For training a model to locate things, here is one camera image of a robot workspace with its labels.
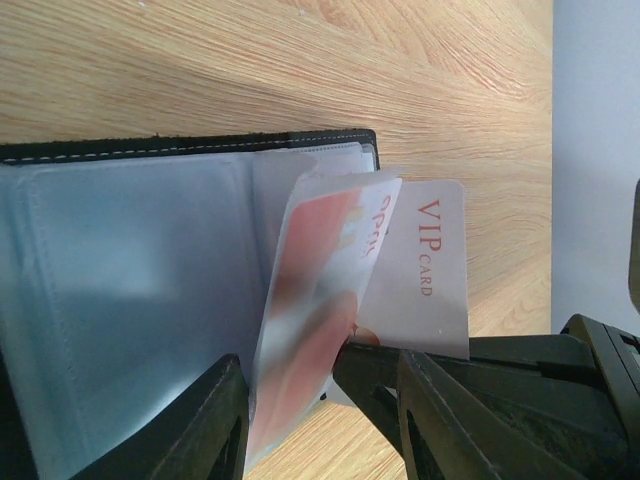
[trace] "wallet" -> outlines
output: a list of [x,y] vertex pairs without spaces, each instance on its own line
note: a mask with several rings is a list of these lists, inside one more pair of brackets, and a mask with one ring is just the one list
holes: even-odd
[[41,477],[72,476],[227,353],[251,376],[309,159],[373,172],[375,133],[0,146],[0,347]]

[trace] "card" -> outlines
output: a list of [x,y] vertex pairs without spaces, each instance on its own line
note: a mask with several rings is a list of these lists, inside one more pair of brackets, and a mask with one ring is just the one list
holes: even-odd
[[280,237],[282,220],[298,179],[373,172],[371,153],[359,143],[261,152],[252,163],[255,222],[259,232],[263,278],[268,285]]
[[403,183],[352,341],[468,358],[466,262],[464,187]]
[[353,332],[400,185],[384,172],[296,185],[256,352],[249,468],[324,392]]

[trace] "gray background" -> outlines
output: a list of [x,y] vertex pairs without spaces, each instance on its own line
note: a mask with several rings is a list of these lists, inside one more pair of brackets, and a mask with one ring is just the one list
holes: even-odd
[[556,0],[553,55],[552,331],[583,313],[638,335],[640,1]]

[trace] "table surface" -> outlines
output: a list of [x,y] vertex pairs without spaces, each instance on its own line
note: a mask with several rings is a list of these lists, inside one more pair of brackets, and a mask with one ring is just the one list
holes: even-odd
[[[467,189],[472,335],[549,331],[552,2],[4,0],[0,142],[368,127]],[[323,404],[249,475],[403,478]]]

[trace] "white stitching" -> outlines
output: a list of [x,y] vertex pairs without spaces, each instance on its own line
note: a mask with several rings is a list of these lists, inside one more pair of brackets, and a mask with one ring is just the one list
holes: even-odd
[[309,152],[320,152],[322,150],[337,150],[337,149],[344,148],[345,145],[349,145],[349,144],[341,143],[338,145],[315,145],[310,147],[303,147],[302,151],[305,153],[309,153]]
[[[358,135],[328,135],[324,137],[305,137],[305,138],[293,138],[290,140],[262,140],[259,142],[245,142],[245,143],[227,143],[223,145],[193,145],[190,147],[169,147],[169,148],[161,148],[161,149],[151,149],[151,150],[116,150],[113,152],[101,152],[101,153],[85,153],[84,155],[58,155],[54,157],[55,160],[60,160],[64,158],[94,158],[94,157],[106,157],[109,155],[125,155],[129,153],[157,153],[157,152],[168,152],[168,151],[185,151],[185,150],[200,150],[203,148],[226,148],[226,147],[249,147],[251,145],[280,145],[280,144],[288,144],[288,143],[299,143],[299,142],[309,142],[314,140],[341,140],[347,138],[358,138],[367,136],[366,134],[358,134]],[[2,161],[4,162],[31,162],[35,160],[51,160],[51,157],[23,157],[23,158],[6,158]]]

